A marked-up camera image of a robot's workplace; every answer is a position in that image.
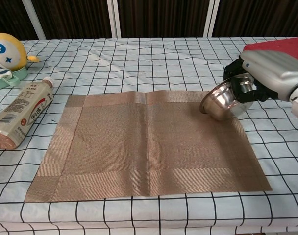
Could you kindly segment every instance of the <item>woven placemat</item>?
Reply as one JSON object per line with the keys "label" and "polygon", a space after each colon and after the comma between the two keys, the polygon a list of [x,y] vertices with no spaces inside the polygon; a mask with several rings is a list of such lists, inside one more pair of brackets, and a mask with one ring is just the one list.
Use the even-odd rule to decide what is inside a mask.
{"label": "woven placemat", "polygon": [[206,93],[70,96],[25,202],[271,190],[238,119],[199,112]]}

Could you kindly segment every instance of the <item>silver robot arm casing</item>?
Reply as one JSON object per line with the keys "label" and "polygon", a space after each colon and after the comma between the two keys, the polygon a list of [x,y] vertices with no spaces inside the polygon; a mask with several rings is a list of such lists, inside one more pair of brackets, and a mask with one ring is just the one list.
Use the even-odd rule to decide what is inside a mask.
{"label": "silver robot arm casing", "polygon": [[298,87],[298,59],[271,50],[245,50],[240,56],[243,68],[262,85],[278,93],[278,99],[291,101]]}

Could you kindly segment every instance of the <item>yellow toy head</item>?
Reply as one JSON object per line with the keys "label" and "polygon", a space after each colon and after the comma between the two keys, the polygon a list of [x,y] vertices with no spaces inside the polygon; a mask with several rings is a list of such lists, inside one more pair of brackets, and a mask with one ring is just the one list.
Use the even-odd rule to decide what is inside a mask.
{"label": "yellow toy head", "polygon": [[12,35],[0,33],[0,65],[16,71],[26,66],[27,60],[38,62],[36,56],[27,57],[23,44]]}

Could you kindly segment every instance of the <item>white tablecloth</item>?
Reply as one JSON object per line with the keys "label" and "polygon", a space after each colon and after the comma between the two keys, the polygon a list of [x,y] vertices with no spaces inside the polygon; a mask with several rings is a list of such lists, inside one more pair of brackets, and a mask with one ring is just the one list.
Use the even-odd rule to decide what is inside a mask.
{"label": "white tablecloth", "polygon": [[275,38],[141,38],[26,41],[28,77],[0,90],[0,111],[20,88],[55,79],[54,100],[14,151],[0,150],[2,234],[226,235],[298,230],[298,119],[288,102],[256,102],[239,117],[273,191],[23,203],[70,94],[202,91],[245,44]]}

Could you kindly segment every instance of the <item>green toy base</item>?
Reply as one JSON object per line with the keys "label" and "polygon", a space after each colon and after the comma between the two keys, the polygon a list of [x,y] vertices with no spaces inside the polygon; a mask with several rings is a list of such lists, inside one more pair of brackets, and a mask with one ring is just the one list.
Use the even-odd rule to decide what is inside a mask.
{"label": "green toy base", "polygon": [[12,78],[9,80],[0,78],[0,89],[7,86],[17,86],[21,80],[27,77],[27,69],[26,67],[22,67],[21,69],[12,72]]}

